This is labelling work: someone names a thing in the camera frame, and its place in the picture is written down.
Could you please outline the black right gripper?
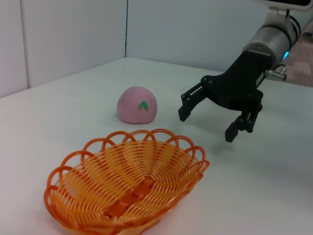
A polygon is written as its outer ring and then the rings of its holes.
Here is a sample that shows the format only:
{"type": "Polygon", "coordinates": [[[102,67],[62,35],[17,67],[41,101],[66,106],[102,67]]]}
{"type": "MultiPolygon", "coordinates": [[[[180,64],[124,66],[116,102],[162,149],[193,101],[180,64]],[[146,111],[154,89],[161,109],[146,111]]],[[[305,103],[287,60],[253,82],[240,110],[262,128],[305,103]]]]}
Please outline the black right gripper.
{"type": "MultiPolygon", "coordinates": [[[[178,110],[180,121],[186,121],[191,111],[206,98],[221,107],[242,111],[244,105],[237,102],[247,100],[255,92],[257,79],[271,66],[271,55],[245,50],[227,71],[216,76],[204,76],[200,83],[181,95],[182,106],[178,110]]],[[[260,111],[261,107],[252,112],[242,111],[225,131],[225,140],[233,142],[239,131],[252,133],[260,111]]]]}

